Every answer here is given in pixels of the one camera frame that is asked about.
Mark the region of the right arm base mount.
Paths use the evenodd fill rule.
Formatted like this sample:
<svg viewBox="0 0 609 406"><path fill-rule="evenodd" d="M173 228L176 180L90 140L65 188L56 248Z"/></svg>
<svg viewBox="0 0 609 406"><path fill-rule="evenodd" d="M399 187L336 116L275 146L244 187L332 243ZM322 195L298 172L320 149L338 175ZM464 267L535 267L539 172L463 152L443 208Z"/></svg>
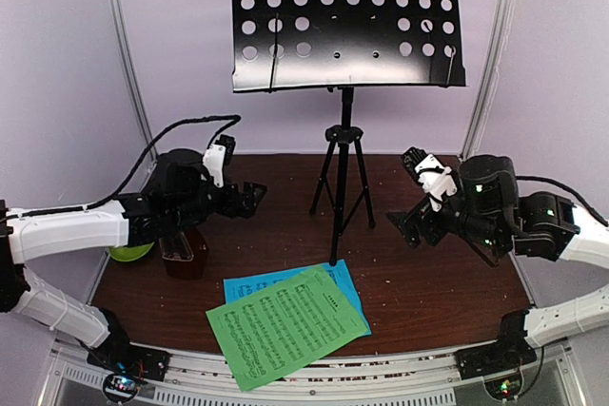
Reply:
<svg viewBox="0 0 609 406"><path fill-rule="evenodd" d="M525 380L523 368L538 361L537 352L529 347L502 345L497 342L461 349L454 355L462 380L478 378L485 392L503 404L517 401L537 381L542 362L533 379Z"/></svg>

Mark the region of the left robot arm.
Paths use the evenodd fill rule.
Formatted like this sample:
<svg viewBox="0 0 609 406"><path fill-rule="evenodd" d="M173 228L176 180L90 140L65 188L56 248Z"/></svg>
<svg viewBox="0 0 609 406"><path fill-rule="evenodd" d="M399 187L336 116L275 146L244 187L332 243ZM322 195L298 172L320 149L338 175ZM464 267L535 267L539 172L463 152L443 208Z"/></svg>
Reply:
<svg viewBox="0 0 609 406"><path fill-rule="evenodd" d="M159 156L142 191L106 203L52 209L1 209L1 310L22 314L76 338L103 364L130 370L140 355L117 317L86 305L29 271L27 261L71 251L137 247L172 237L210 215L252 217L263 184L233 184L224 177L230 152L173 149Z"/></svg>

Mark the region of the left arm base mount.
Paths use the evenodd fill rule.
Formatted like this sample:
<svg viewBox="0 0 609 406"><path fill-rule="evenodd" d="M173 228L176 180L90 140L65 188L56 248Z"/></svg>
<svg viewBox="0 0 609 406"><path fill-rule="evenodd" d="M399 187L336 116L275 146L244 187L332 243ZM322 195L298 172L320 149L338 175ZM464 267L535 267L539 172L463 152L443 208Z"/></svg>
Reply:
<svg viewBox="0 0 609 406"><path fill-rule="evenodd" d="M108 371L102 381L102 393L110 403L119 405L136 398L150 381L163 381L170 362L169 352L137 345L114 356L100 349L85 349L88 364Z"/></svg>

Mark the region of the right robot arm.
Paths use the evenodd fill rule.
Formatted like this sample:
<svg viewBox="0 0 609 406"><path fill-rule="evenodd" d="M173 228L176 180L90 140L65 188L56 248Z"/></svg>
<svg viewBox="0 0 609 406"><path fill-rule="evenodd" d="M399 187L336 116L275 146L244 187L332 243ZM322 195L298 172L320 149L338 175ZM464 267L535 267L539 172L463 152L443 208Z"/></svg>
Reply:
<svg viewBox="0 0 609 406"><path fill-rule="evenodd" d="M521 196L513 162L506 156L472 156L451 168L433 154L411 147L401 156L405 171L424 193L407 212L387 218L410 248L461 238L488 265L509 253L547 261L608 266L608 221L578 192L564 198L538 191ZM608 323L608 289L504 316L488 361L504 370L526 350Z"/></svg>

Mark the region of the black music stand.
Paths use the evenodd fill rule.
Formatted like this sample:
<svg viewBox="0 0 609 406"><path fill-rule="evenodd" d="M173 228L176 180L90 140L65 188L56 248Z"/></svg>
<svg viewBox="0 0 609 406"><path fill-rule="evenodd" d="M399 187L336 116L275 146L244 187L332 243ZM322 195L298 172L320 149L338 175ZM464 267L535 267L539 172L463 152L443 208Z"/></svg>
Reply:
<svg viewBox="0 0 609 406"><path fill-rule="evenodd" d="M361 155L352 125L357 87L462 87L459 0L231 0L237 93L338 89L342 115L326 132L325 175L318 194L330 197L338 240L352 218L345 208L348 158Z"/></svg>

